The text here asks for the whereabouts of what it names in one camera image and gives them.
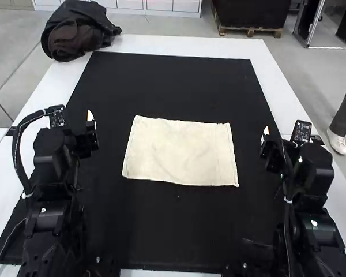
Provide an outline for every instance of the cable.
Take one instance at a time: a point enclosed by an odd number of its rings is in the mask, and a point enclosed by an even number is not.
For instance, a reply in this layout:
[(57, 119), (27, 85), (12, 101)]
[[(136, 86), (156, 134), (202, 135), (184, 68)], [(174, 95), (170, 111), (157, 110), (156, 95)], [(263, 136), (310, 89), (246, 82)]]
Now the cable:
[(21, 222), (19, 222), (17, 225), (15, 225), (14, 229), (12, 230), (12, 232), (10, 232), (10, 234), (8, 235), (8, 237), (7, 237), (7, 239), (6, 239), (5, 243), (4, 243), (4, 246), (2, 247), (2, 249), (1, 249), (1, 251), (0, 251), (0, 259), (1, 259), (2, 254), (5, 252), (5, 249), (6, 249), (6, 247), (7, 247), (7, 243), (8, 243), (9, 240), (11, 239), (12, 235), (14, 234), (14, 232), (15, 232), (23, 223), (25, 223), (25, 220), (26, 220), (26, 219), (24, 218), (24, 219), (22, 219)]
[(16, 127), (13, 135), (13, 143), (12, 143), (12, 156), (13, 163), (16, 173), (19, 177), (19, 180), (23, 184), (23, 188), (26, 195), (30, 195), (32, 192), (32, 185), (29, 182), (29, 179), (25, 173), (22, 158), (20, 155), (20, 146), (21, 146), (21, 137), (23, 135), (24, 130), (29, 126), (30, 123), (40, 119), (41, 117), (49, 115), (48, 110), (39, 110), (30, 115), (27, 115)]

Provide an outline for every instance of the black jacket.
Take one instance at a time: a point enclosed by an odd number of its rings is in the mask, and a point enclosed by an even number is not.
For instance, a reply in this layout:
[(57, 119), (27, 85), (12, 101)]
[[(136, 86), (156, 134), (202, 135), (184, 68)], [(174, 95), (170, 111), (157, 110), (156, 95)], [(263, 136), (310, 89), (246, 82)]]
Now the black jacket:
[(97, 2), (66, 0), (47, 21), (41, 45), (50, 58), (68, 62), (86, 51), (110, 46), (112, 37), (121, 32)]

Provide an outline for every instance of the drawer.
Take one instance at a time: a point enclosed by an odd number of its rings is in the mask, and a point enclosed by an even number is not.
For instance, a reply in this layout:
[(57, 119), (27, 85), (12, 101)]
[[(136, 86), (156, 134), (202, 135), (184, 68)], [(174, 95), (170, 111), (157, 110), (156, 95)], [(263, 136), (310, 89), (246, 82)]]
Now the drawer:
[(173, 11), (198, 13), (200, 0), (173, 0)]
[(60, 0), (35, 0), (36, 5), (60, 6)]
[(117, 0), (118, 9), (134, 9), (134, 10), (143, 10), (144, 4), (142, 0)]
[(148, 10), (173, 10), (173, 0), (147, 0)]

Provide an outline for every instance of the metal rod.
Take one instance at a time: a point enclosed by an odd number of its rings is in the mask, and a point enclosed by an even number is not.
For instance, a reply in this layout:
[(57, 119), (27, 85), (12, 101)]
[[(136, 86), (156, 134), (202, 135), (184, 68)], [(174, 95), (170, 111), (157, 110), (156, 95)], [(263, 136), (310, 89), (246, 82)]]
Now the metal rod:
[(309, 49), (346, 50), (346, 47), (310, 46)]
[(7, 117), (9, 117), (12, 122), (14, 122), (14, 119), (7, 113), (7, 111), (4, 109), (4, 107), (1, 104), (0, 104), (0, 108), (4, 111)]
[(315, 29), (317, 27), (319, 18), (320, 18), (321, 14), (322, 14), (322, 11), (323, 11), (324, 3), (325, 3), (325, 0), (321, 0), (319, 2), (317, 12), (315, 14), (313, 23), (311, 25), (311, 31), (309, 32), (309, 35), (307, 36), (307, 39), (306, 39), (306, 45), (310, 45), (311, 40), (313, 39)]

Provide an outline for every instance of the black mat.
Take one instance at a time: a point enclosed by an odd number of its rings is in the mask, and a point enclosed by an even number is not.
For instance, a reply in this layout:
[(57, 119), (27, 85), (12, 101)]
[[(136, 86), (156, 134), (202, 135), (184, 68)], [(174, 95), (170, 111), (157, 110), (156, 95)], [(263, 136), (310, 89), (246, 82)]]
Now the black mat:
[[(249, 60), (94, 53), (67, 105), (72, 124), (88, 109), (100, 150), (82, 160), (80, 199), (93, 253), (122, 267), (217, 271), (243, 259), (242, 239), (272, 243), (283, 204), (258, 154), (264, 127), (277, 128)], [(122, 177), (135, 115), (229, 122), (240, 187)], [(20, 250), (7, 257), (20, 261)]]

